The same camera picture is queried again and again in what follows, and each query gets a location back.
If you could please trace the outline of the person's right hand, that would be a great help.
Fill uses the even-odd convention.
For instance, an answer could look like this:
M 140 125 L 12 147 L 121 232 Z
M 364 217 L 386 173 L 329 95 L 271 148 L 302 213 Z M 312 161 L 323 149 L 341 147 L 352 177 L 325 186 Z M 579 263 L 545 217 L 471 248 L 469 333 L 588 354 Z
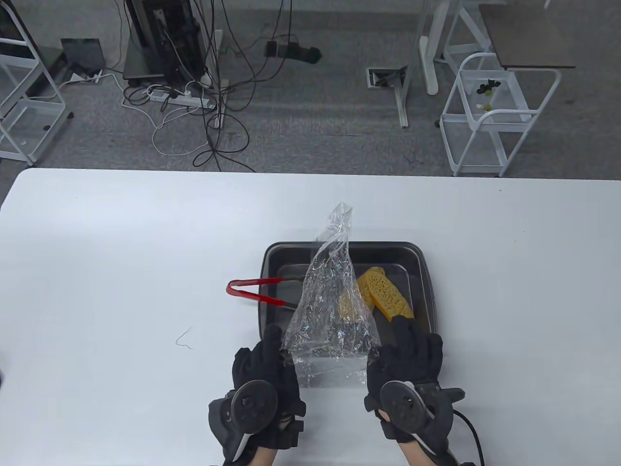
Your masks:
M 436 333 L 424 332 L 413 318 L 396 316 L 390 324 L 395 344 L 375 346 L 368 354 L 365 401 L 373 407 L 385 436 L 405 444 L 415 441 L 415 437 L 382 417 L 381 388 L 393 380 L 414 385 L 437 383 L 443 362 L 443 340 Z

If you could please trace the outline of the person's left hand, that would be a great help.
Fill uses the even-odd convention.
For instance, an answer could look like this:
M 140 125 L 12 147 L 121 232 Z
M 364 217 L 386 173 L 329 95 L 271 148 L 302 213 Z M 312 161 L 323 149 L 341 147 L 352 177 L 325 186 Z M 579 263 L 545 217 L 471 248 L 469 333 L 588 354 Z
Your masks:
M 241 348 L 235 355 L 233 386 L 245 394 L 236 395 L 236 405 L 243 413 L 240 419 L 244 425 L 262 427 L 246 433 L 248 452 L 295 448 L 303 431 L 303 422 L 296 417 L 306 415 L 306 404 L 301 400 L 295 366 L 281 349 L 281 339 L 281 328 L 271 324 L 254 349 Z

